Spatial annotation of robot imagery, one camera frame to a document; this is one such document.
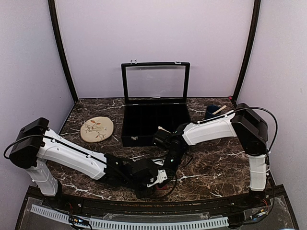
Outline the maroon purple orange sock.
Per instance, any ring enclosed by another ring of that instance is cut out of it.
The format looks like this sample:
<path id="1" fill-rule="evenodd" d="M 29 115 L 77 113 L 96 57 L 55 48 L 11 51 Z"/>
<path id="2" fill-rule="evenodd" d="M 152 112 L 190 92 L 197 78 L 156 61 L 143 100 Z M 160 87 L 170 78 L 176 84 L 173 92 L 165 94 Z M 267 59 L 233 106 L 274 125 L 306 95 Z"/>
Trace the maroon purple orange sock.
<path id="1" fill-rule="evenodd" d="M 167 185 L 163 185 L 163 186 L 156 185 L 155 187 L 156 187 L 157 190 L 166 190 L 167 189 Z"/>

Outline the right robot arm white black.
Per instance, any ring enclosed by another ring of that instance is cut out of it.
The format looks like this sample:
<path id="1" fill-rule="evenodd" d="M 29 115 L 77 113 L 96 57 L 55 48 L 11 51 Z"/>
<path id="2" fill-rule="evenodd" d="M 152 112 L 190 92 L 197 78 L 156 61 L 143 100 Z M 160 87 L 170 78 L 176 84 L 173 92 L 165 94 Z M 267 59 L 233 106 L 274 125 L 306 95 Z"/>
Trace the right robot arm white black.
<path id="1" fill-rule="evenodd" d="M 187 147 L 215 139 L 236 137 L 249 160 L 249 187 L 252 192 L 245 196 L 245 204 L 249 208 L 255 208 L 263 201 L 262 192 L 267 183 L 272 148 L 268 144 L 268 124 L 256 110 L 270 113 L 267 109 L 240 103 L 236 109 L 223 115 L 181 124 L 173 133 L 158 128 L 153 144 L 168 151 L 163 167 L 176 172 Z"/>

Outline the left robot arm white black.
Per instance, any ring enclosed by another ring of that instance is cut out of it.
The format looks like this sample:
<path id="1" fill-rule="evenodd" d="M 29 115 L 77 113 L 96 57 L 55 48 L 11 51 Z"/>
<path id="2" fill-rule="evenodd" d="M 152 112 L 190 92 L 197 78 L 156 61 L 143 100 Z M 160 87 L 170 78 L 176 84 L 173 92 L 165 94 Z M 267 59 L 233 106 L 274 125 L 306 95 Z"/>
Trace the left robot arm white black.
<path id="1" fill-rule="evenodd" d="M 109 154 L 94 152 L 76 145 L 48 127 L 41 117 L 21 128 L 17 139 L 4 150 L 4 158 L 25 169 L 43 195 L 57 209 L 63 209 L 68 199 L 52 175 L 46 161 L 79 171 L 93 180 L 112 187 L 133 189 L 138 198 L 150 197 L 156 185 L 170 177 L 151 159 L 124 160 Z"/>

